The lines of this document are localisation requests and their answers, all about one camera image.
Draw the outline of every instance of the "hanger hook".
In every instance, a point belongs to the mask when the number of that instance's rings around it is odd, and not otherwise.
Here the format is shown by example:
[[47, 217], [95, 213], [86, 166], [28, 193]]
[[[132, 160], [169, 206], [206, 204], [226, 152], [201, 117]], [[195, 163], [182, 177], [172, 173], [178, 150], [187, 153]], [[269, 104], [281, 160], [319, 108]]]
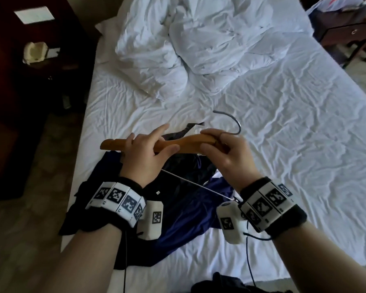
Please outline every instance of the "hanger hook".
[[233, 115], [231, 115], [231, 114], [229, 114], [229, 113], [226, 113], [226, 112], [221, 112], [221, 111], [216, 111], [216, 110], [213, 110], [213, 113], [217, 113], [217, 114], [224, 114], [224, 115], [226, 115], [226, 116], [229, 116], [230, 118], [232, 118], [236, 123], [237, 123], [237, 125], [239, 126], [239, 131], [238, 132], [226, 132], [226, 133], [228, 133], [228, 134], [230, 134], [230, 135], [239, 135], [240, 133], [241, 133], [241, 124], [240, 124], [240, 122], [233, 116]]

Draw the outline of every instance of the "forearm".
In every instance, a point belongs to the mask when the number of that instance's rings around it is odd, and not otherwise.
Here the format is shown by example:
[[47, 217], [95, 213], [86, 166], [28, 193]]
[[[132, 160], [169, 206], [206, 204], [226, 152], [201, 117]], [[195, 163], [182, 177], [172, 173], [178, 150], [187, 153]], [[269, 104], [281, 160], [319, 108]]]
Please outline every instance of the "forearm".
[[311, 223], [291, 228], [273, 242], [301, 293], [366, 292], [366, 269]]
[[121, 237], [122, 232], [111, 224], [76, 233], [40, 292], [106, 292]]

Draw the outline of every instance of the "left hand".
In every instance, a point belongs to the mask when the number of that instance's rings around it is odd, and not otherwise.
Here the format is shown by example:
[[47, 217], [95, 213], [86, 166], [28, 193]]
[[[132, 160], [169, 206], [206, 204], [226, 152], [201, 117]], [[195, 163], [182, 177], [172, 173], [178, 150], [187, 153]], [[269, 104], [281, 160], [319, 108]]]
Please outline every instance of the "left hand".
[[134, 133], [131, 133], [128, 136], [121, 177], [131, 179], [144, 188], [158, 176], [167, 159], [180, 149], [179, 145], [170, 145], [157, 155], [153, 152], [155, 143], [158, 140], [164, 141], [161, 135], [168, 127], [169, 124], [166, 123], [149, 135], [139, 134], [134, 138]]

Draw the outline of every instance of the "white bed sheet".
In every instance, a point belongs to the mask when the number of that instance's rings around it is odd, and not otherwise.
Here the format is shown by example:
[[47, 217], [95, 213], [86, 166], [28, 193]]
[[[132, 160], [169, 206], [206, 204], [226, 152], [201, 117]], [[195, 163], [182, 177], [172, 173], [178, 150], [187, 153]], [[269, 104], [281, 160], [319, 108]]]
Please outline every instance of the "white bed sheet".
[[[309, 220], [366, 265], [366, 94], [312, 37], [288, 37], [285, 59], [246, 73], [213, 97], [188, 86], [179, 98], [161, 102], [112, 63], [95, 64], [69, 206], [102, 157], [104, 139], [149, 133], [167, 122], [167, 132], [201, 121], [236, 130], [231, 119], [211, 112], [216, 109], [239, 119], [261, 172], [280, 178]], [[63, 237], [62, 247], [70, 238]], [[256, 281], [289, 277], [272, 242], [249, 238], [248, 252]], [[222, 231], [210, 229], [151, 268], [129, 267], [126, 291], [189, 291], [216, 271], [251, 281], [245, 245], [230, 245]], [[122, 291], [122, 284], [123, 272], [115, 270], [109, 292]]]

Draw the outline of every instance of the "crumpled comforter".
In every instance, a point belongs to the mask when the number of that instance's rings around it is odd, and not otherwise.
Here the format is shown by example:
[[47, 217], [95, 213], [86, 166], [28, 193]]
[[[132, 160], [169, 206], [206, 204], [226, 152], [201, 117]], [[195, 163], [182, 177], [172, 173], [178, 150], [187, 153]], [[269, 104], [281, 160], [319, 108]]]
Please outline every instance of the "crumpled comforter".
[[267, 0], [124, 0], [117, 19], [117, 67], [161, 100], [188, 81], [216, 94], [289, 48]]

